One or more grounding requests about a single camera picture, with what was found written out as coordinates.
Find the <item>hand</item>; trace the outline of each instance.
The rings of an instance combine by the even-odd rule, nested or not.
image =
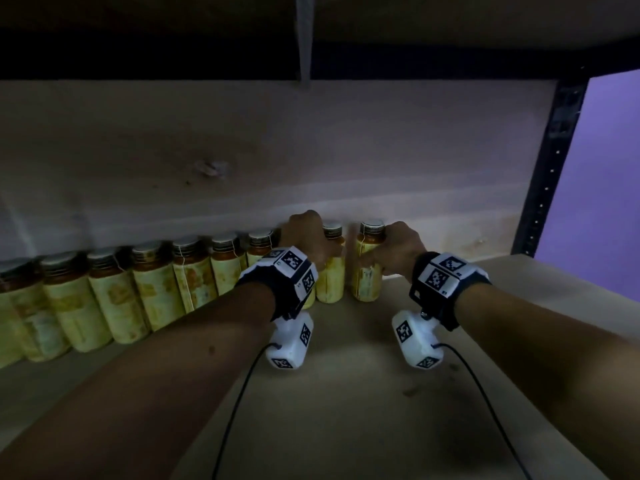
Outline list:
[[[358,263],[363,267],[379,264],[383,274],[402,274],[411,282],[415,260],[426,252],[420,235],[404,222],[388,225],[386,232],[386,240],[360,256]]]
[[[316,265],[318,271],[324,269],[329,258],[342,255],[342,246],[324,236],[322,219],[315,210],[293,214],[289,222],[282,226],[279,246],[297,247]]]

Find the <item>black cable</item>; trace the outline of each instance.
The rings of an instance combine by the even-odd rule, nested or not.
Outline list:
[[[487,407],[489,408],[489,412],[491,413],[491,416],[493,417],[493,420],[495,421],[496,426],[500,430],[500,434],[502,435],[502,438],[504,439],[504,442],[507,443],[507,447],[509,448],[509,451],[511,451],[511,454],[513,455],[514,460],[516,460],[516,462],[518,463],[518,466],[522,470],[522,473],[525,476],[525,478],[527,480],[533,480],[533,478],[530,475],[529,471],[524,466],[524,463],[522,462],[522,460],[518,456],[518,453],[516,452],[516,449],[513,447],[513,445],[509,441],[509,437],[507,436],[507,432],[502,427],[502,424],[500,423],[500,420],[498,419],[498,415],[493,410],[493,406],[491,405],[491,401],[489,401],[489,397],[486,395],[486,393],[484,391],[484,388],[482,387],[482,384],[480,384],[480,381],[478,380],[478,378],[474,374],[474,371],[471,370],[471,367],[469,366],[467,361],[462,358],[462,355],[460,355],[460,353],[457,350],[455,350],[455,348],[453,348],[452,346],[450,346],[448,344],[436,344],[436,345],[433,346],[434,349],[437,349],[437,348],[440,348],[440,347],[446,347],[449,350],[451,350],[455,355],[458,356],[458,358],[460,359],[460,362],[462,362],[464,364],[464,366],[467,368],[467,370],[469,371],[469,374],[471,374],[471,377],[473,377],[473,379],[475,380],[476,386],[478,386],[478,389],[480,389],[480,394],[482,394],[482,397],[484,397],[484,402],[486,403]]]
[[[238,394],[238,398],[236,399],[236,403],[234,404],[234,409],[233,411],[231,411],[231,417],[229,418],[229,422],[227,423],[225,434],[224,436],[222,436],[222,443],[220,444],[220,450],[218,451],[218,458],[216,459],[216,466],[213,468],[211,480],[216,480],[218,476],[218,470],[220,469],[220,460],[222,460],[222,453],[225,452],[225,446],[227,446],[227,440],[229,439],[229,432],[231,432],[231,426],[234,423],[234,418],[236,417],[236,412],[238,411],[238,406],[240,405],[242,396],[244,395],[244,390],[246,389],[246,385],[249,384],[249,379],[251,378],[251,374],[255,369],[255,366],[258,364],[260,357],[262,357],[262,354],[264,354],[265,350],[267,350],[269,347],[276,347],[277,349],[282,348],[281,345],[274,344],[274,343],[265,345],[260,350],[260,352],[258,352],[258,356],[255,358],[252,366],[249,368],[249,372],[247,372],[246,378],[244,379],[244,384],[242,384],[242,389],[240,389],[240,394]]]

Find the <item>white marker cube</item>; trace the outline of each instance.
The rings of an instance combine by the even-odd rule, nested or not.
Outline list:
[[[431,369],[442,361],[444,351],[441,348],[433,348],[439,343],[433,333],[433,329],[438,325],[435,318],[425,320],[418,312],[402,310],[393,317],[391,324],[404,359],[409,365],[418,369]]]
[[[280,349],[270,347],[266,357],[269,363],[277,369],[293,370],[299,368],[305,361],[314,321],[307,312],[301,312],[295,320],[274,320],[276,331],[271,341],[281,345]]]

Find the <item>purple wall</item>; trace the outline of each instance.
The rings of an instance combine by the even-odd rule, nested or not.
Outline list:
[[[640,301],[640,70],[589,81],[536,259]]]

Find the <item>forearm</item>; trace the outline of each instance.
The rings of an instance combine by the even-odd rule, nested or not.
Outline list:
[[[250,283],[103,367],[0,454],[9,477],[168,477],[271,332]]]
[[[638,478],[640,351],[490,285],[456,302],[460,325],[532,403],[612,479]]]

